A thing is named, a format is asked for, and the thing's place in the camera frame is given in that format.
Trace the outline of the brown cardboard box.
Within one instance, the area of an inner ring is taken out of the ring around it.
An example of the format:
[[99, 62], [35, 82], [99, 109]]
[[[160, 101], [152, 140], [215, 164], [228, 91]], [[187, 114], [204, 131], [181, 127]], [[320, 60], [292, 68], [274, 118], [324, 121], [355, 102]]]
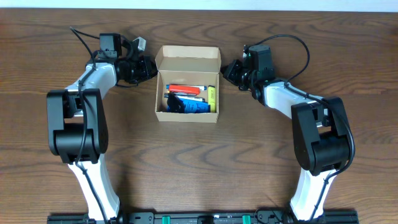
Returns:
[[[164, 45], [155, 62], [158, 69], [155, 114], [159, 121], [216, 123], [219, 115], [221, 54], [217, 47]], [[199, 85], [215, 88], [212, 113], [169, 113], [167, 85]]]

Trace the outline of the blue capped whiteboard marker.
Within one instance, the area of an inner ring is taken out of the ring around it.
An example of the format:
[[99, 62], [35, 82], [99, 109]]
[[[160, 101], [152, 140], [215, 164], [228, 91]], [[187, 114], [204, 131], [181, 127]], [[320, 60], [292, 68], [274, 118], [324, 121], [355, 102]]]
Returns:
[[171, 84], [171, 86], [189, 86], [189, 87], [199, 88], [201, 91], [207, 90], [207, 86], [205, 86], [205, 85], [177, 85], [177, 84]]

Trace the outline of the black capped whiteboard marker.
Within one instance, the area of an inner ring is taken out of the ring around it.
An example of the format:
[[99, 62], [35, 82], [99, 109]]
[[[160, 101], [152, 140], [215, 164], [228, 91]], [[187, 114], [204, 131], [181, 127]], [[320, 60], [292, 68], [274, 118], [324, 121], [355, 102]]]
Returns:
[[[178, 98], [181, 100], [192, 100], [192, 101], [199, 101], [199, 102], [205, 102], [204, 98], [197, 97], [197, 96], [191, 96], [191, 95], [176, 95]], [[168, 98], [169, 94], [165, 93], [164, 98]]]

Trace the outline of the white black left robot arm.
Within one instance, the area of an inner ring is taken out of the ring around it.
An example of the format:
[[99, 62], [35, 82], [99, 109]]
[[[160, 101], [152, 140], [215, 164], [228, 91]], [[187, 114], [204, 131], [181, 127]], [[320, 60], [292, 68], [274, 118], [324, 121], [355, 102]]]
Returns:
[[129, 215], [111, 184], [105, 163], [109, 135], [103, 98], [119, 81], [128, 87], [157, 75], [155, 63], [143, 53], [146, 40], [117, 33], [97, 36], [85, 71], [62, 90], [47, 93], [49, 148], [74, 173], [85, 197], [83, 215], [50, 215], [48, 223], [129, 223]]

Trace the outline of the red stapler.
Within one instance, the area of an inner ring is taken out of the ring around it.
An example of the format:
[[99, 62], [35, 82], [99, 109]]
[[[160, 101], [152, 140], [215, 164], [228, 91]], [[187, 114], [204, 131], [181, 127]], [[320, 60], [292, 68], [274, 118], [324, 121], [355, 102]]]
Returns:
[[169, 91], [174, 93], [184, 93], [188, 95], [199, 95], [201, 90], [194, 86], [169, 85]]

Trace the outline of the blue magnetic whiteboard duster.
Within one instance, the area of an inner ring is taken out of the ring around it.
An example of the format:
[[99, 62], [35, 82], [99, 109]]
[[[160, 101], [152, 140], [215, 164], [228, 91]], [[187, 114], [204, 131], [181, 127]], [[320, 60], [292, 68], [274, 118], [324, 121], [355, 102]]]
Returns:
[[209, 113], [210, 106], [206, 102], [182, 100], [185, 105], [184, 113]]

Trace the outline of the black correction tape dispenser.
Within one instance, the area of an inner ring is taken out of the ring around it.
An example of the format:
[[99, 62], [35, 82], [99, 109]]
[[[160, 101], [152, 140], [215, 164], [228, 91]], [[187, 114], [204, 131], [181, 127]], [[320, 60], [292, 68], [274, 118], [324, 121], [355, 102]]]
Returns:
[[167, 94], [167, 111], [170, 113], [184, 113], [185, 105], [174, 93]]

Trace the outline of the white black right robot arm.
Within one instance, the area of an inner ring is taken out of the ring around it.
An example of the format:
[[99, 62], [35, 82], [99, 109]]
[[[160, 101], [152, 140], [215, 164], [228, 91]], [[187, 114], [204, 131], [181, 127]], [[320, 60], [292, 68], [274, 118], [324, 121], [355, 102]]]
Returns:
[[289, 207], [271, 212], [275, 223], [348, 222], [344, 212], [327, 215], [323, 204], [335, 177], [352, 163], [355, 147], [341, 98], [311, 95], [275, 75], [267, 45], [245, 46], [243, 59], [221, 69], [223, 78], [268, 108], [290, 118], [294, 153], [301, 167]]

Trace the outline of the yellow highlighter pen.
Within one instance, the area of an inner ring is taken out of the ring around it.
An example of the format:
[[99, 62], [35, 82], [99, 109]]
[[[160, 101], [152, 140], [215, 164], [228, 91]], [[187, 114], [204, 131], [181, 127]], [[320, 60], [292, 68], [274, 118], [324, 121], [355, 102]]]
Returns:
[[210, 113], [216, 112], [216, 88], [214, 86], [208, 86], [208, 104], [210, 106]]

